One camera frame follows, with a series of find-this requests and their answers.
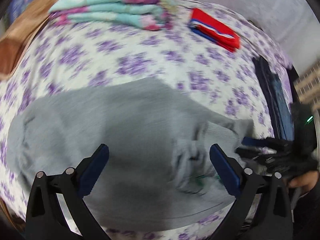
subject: bed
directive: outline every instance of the bed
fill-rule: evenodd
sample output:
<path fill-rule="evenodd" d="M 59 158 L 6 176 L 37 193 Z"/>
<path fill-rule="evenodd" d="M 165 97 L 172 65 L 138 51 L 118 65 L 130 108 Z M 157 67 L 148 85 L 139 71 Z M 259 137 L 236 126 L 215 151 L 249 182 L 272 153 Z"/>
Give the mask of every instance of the bed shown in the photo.
<path fill-rule="evenodd" d="M 193 7 L 205 10 L 241 37 L 235 53 L 193 34 Z M 37 98 L 87 86 L 114 86 L 154 76 L 207 108 L 230 118 L 253 119 L 254 136 L 273 136 L 268 107 L 252 57 L 263 55 L 277 73 L 287 105 L 292 94 L 281 48 L 241 15 L 216 4 L 179 0 L 174 28 L 149 32 L 126 25 L 90 22 L 48 25 L 32 42 L 14 75 L 0 83 L 0 196 L 25 219 L 28 196 L 6 165 L 6 139 L 13 117 Z M 201 221 L 161 232 L 105 228 L 112 239 L 203 239 L 231 205 Z M 77 232 L 73 221 L 70 228 Z"/>

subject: folded blanket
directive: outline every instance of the folded blanket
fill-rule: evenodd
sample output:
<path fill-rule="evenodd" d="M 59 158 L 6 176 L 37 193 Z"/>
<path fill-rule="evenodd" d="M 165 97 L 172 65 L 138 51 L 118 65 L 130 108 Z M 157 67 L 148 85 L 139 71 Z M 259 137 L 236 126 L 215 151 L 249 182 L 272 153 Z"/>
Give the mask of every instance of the folded blanket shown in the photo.
<path fill-rule="evenodd" d="M 210 126 L 203 127 L 207 121 Z M 174 154 L 174 140 L 192 141 L 199 128 L 204 148 L 199 158 L 210 172 L 211 144 L 236 157 L 233 147 L 252 127 L 251 120 L 226 118 L 146 78 L 35 100 L 12 120 L 6 160 L 28 193 L 38 171 L 60 174 L 105 143 L 110 159 L 84 198 L 92 215 L 109 228 L 162 231 L 193 224 L 234 200 L 217 178 L 206 181 L 203 195 L 177 190 L 179 178 L 191 176 L 200 160 L 190 160 L 187 151 Z M 62 209 L 67 215 L 66 206 Z"/>
<path fill-rule="evenodd" d="M 0 80 L 10 78 L 33 38 L 48 23 L 48 9 L 58 0 L 33 0 L 0 39 Z"/>
<path fill-rule="evenodd" d="M 240 38 L 231 28 L 198 8 L 192 11 L 189 27 L 194 33 L 230 52 L 240 48 Z"/>
<path fill-rule="evenodd" d="M 118 22 L 146 30 L 170 29 L 175 0 L 59 0 L 49 10 L 55 24 Z"/>

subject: metal screw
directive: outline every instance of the metal screw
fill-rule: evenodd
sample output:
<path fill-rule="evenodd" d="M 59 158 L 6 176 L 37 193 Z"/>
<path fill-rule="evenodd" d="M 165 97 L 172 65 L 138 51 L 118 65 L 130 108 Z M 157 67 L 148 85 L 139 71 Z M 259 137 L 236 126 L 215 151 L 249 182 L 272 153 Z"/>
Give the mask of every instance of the metal screw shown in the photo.
<path fill-rule="evenodd" d="M 37 173 L 37 178 L 41 178 L 42 176 L 43 176 L 43 172 L 42 171 L 39 171 L 38 173 Z"/>
<path fill-rule="evenodd" d="M 74 171 L 75 171 L 74 168 L 67 168 L 67 169 L 66 169 L 66 174 L 70 175 L 70 174 L 72 174 Z"/>
<path fill-rule="evenodd" d="M 249 169 L 249 168 L 245 168 L 244 169 L 244 173 L 248 174 L 248 175 L 251 175 L 253 173 L 253 171 L 251 169 Z"/>
<path fill-rule="evenodd" d="M 277 179 L 281 179 L 282 175 L 281 175 L 280 172 L 276 172 L 276 173 L 275 173 L 275 177 L 276 177 Z"/>

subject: turquoise blanket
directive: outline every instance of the turquoise blanket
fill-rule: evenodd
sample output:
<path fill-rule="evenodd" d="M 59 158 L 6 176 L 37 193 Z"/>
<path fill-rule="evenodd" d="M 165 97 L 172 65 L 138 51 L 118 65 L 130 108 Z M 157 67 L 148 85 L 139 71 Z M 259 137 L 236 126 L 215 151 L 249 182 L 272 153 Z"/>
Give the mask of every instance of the turquoise blanket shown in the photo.
<path fill-rule="evenodd" d="M 146 30 L 170 29 L 175 0 L 59 0 L 49 10 L 56 25 L 118 22 Z"/>

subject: floral bedsheet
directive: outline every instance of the floral bedsheet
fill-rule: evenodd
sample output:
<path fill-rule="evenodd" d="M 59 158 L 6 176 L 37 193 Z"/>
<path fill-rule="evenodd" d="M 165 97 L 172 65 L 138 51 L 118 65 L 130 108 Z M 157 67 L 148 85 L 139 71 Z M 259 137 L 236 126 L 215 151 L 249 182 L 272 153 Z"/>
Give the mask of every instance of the floral bedsheet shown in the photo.
<path fill-rule="evenodd" d="M 193 34 L 187 26 L 192 7 L 235 30 L 241 49 L 231 53 Z M 230 118 L 252 118 L 257 138 L 272 136 L 267 103 L 251 60 L 258 54 L 278 73 L 289 104 L 292 97 L 285 68 L 290 61 L 263 31 L 220 5 L 180 0 L 171 31 L 150 32 L 103 22 L 47 26 L 12 78 L 0 83 L 0 196 L 25 219 L 28 196 L 6 165 L 9 126 L 36 98 L 67 90 L 155 76 L 213 111 Z M 212 234 L 230 207 L 193 225 L 164 232 L 106 230 L 112 239 L 201 239 Z M 68 223 L 77 231 L 72 221 Z"/>

